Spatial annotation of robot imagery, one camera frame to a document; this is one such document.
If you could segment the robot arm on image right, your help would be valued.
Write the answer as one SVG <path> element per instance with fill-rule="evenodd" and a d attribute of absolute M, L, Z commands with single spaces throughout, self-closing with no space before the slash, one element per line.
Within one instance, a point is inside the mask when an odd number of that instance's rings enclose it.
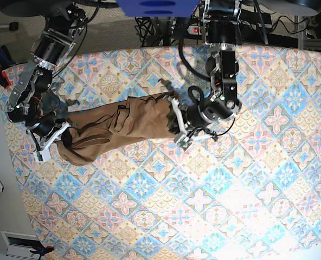
<path fill-rule="evenodd" d="M 244 4 L 245 1 L 200 1 L 198 18 L 175 18 L 172 34 L 179 41 L 178 52 L 183 65 L 193 75 L 210 83 L 207 95 L 198 86 L 188 88 L 191 106 L 180 103 L 175 97 L 169 100 L 178 128 L 174 142 L 183 150 L 200 140 L 217 141 L 221 134 L 209 129 L 209 125 L 235 121 L 241 110 L 242 103 L 237 98 L 239 64 L 235 47 L 242 43 L 239 25 Z M 210 48 L 205 75 L 197 72 L 184 56 L 185 33 L 193 24 L 198 26 L 199 36 Z"/>

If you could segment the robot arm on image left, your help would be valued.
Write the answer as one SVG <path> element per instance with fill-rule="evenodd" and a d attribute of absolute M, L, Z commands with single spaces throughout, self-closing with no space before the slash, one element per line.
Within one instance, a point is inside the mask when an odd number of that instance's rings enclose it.
<path fill-rule="evenodd" d="M 25 125 L 26 133 L 35 144 L 36 162 L 51 158 L 51 144 L 59 141 L 71 126 L 56 118 L 55 109 L 43 111 L 42 95 L 50 90 L 55 69 L 90 22 L 84 9 L 79 7 L 83 4 L 85 1 L 26 1 L 21 4 L 45 17 L 46 23 L 31 49 L 31 59 L 8 98 L 5 113 L 10 122 Z"/>

